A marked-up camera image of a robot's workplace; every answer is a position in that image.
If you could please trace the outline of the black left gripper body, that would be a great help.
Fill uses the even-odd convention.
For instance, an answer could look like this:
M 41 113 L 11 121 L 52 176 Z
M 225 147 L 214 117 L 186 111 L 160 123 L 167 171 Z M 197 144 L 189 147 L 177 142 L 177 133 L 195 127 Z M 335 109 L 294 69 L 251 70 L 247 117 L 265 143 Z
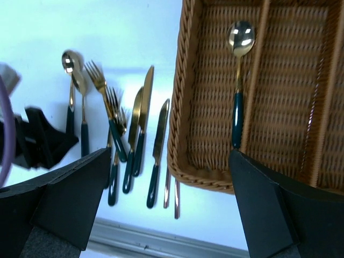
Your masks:
M 27 107 L 25 112 L 28 121 L 15 116 L 16 151 L 12 163 L 26 169 L 51 169 L 78 143 L 78 137 L 55 129 L 39 108 Z

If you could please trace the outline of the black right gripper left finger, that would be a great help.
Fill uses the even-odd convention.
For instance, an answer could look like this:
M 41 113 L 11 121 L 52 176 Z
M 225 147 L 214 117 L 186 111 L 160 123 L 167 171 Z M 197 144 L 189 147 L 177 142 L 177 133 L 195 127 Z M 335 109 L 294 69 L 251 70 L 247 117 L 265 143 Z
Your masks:
M 1 188 L 1 257 L 79 257 L 87 247 L 110 150 Z

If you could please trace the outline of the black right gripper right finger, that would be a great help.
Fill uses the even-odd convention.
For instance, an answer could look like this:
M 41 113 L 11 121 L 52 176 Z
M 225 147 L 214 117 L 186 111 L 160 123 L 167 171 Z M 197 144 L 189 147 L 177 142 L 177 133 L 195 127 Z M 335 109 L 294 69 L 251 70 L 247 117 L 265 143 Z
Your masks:
M 250 257 L 343 257 L 343 196 L 233 150 L 233 188 Z

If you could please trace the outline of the gold spoon green handle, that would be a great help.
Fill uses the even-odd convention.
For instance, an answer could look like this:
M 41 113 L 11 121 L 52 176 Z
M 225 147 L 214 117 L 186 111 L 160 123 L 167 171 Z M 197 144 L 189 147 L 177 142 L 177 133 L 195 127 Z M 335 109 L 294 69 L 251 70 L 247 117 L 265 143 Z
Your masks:
M 232 120 L 232 146 L 241 146 L 244 108 L 243 82 L 241 74 L 242 58 L 250 52 L 255 42 L 255 30 L 251 23 L 245 20 L 235 21 L 227 31 L 227 43 L 232 54 L 236 57 L 235 93 Z
M 80 56 L 68 49 L 65 50 L 61 57 L 62 65 L 66 74 L 70 75 L 69 100 L 67 108 L 66 133 L 74 135 L 74 85 L 75 78 L 73 73 L 81 71 Z
M 80 70 L 73 70 L 73 80 L 76 89 L 82 95 L 82 104 L 81 104 L 81 111 L 82 111 L 82 123 L 81 123 L 81 157 L 89 155 L 89 131 L 88 131 L 88 123 L 86 121 L 85 115 L 85 96 L 87 94 L 88 88 L 83 73 Z

